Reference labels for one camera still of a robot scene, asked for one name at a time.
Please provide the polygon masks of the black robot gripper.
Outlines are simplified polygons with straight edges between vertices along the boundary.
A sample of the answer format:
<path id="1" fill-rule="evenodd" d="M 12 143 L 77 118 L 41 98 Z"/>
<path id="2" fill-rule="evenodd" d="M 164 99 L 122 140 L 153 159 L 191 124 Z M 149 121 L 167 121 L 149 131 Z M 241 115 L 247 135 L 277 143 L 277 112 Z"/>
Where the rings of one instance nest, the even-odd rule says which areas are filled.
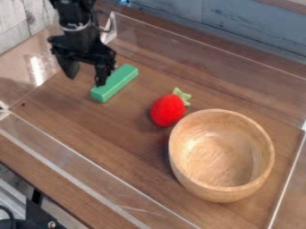
<path id="1" fill-rule="evenodd" d="M 61 35 L 48 37 L 48 42 L 65 76 L 73 80 L 80 69 L 78 63 L 92 64 L 96 86 L 104 86 L 114 71 L 116 52 L 102 44 L 100 29 L 88 26 L 82 30 L 65 31 Z"/>

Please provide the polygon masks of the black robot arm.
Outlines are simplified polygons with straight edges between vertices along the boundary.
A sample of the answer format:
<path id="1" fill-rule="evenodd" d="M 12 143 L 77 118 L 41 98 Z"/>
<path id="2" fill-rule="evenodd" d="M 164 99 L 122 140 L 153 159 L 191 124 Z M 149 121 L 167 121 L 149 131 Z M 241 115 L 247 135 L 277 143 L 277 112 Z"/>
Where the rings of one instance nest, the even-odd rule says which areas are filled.
<path id="1" fill-rule="evenodd" d="M 96 86 L 104 86 L 114 70 L 116 52 L 100 40 L 96 0 L 49 0 L 58 14 L 62 34 L 48 37 L 50 53 L 65 76 L 73 80 L 80 63 L 94 66 Z"/>

